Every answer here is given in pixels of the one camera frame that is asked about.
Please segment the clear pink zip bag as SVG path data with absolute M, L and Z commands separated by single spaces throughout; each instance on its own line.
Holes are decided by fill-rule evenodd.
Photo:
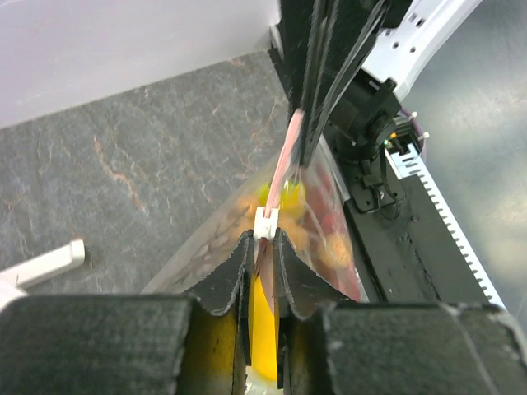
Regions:
M 278 204 L 284 184 L 286 181 L 303 183 L 302 176 L 304 174 L 312 174 L 319 177 L 328 175 L 331 181 L 334 182 L 341 204 L 343 202 L 334 179 L 333 170 L 335 163 L 329 157 L 329 147 L 325 142 L 317 144 L 315 155 L 309 165 L 300 165 L 301 126 L 304 115 L 305 113 L 302 109 L 294 111 L 287 128 L 285 142 L 277 159 L 243 183 L 187 239 L 170 261 L 147 284 L 144 289 L 145 292 L 182 293 L 187 291 L 191 286 L 211 274 L 231 256 L 243 233 L 251 232 L 254 240 L 254 256 L 248 261 L 247 267 L 255 274 L 255 280 L 261 280 L 264 296 L 274 316 L 273 260 L 277 257 L 277 254 L 273 251 L 273 245 L 277 242 L 278 231 L 284 232 L 289 239 L 287 233 L 278 227 Z M 264 207 L 256 208 L 253 227 L 241 232 L 238 238 L 231 239 L 229 229 L 234 224 L 234 221 L 228 217 L 230 209 L 235 206 L 239 198 L 246 194 L 255 195 L 256 190 L 267 183 L 271 184 L 268 199 Z M 294 249 L 292 243 L 291 246 L 301 262 L 321 277 L 312 267 L 310 253 L 299 253 Z M 254 384 L 251 382 L 246 383 L 245 391 L 248 394 L 279 394 L 281 392 L 278 388 L 273 390 L 261 383 Z

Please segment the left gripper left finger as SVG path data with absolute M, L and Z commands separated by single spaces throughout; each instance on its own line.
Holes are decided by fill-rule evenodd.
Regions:
M 36 295 L 1 313 L 4 394 L 242 394 L 254 239 L 179 295 Z

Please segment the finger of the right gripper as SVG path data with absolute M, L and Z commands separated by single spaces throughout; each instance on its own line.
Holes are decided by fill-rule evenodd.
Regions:
M 300 165 L 307 166 L 333 109 L 373 49 L 386 1 L 316 1 L 308 35 Z
M 314 94 L 314 39 L 318 34 L 319 1 L 281 1 L 278 24 L 282 44 L 279 76 L 292 109 L 310 111 Z

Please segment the yellow lemon fruit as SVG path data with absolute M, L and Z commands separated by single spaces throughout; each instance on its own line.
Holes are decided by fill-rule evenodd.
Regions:
M 222 315 L 193 311 L 182 364 L 192 394 L 236 394 L 248 382 L 277 388 L 275 321 L 260 279 L 254 283 L 247 322 L 239 306 L 236 300 Z

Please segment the grey white clothes rack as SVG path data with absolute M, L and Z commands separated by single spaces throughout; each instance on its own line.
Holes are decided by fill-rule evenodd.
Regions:
M 82 239 L 1 270 L 1 309 L 27 296 L 26 289 L 80 267 L 86 259 Z

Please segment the red plastic lobster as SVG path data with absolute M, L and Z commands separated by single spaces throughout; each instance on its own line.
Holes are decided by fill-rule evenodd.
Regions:
M 310 233 L 312 267 L 333 288 L 359 301 L 352 239 L 334 182 L 328 175 L 304 174 L 307 210 L 304 225 Z

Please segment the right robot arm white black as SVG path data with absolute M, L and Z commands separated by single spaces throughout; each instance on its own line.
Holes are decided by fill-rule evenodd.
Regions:
M 329 116 L 360 70 L 403 99 L 477 1 L 281 1 L 275 68 L 292 110 L 305 113 L 308 165 Z

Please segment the brown longan bunch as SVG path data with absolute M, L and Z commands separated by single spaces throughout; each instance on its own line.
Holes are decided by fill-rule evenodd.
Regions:
M 253 227 L 256 208 L 266 200 L 266 192 L 238 199 L 228 214 L 234 221 L 229 229 L 231 239 Z M 298 189 L 282 193 L 278 227 L 287 233 L 297 252 L 310 253 L 325 267 L 347 267 L 352 262 L 352 243 L 346 235 L 343 215 L 324 202 L 319 192 L 309 197 Z

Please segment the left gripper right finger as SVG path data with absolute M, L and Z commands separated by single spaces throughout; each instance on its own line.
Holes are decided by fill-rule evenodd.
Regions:
M 273 241 L 277 384 L 286 394 L 523 394 L 526 339 L 491 304 L 358 303 Z

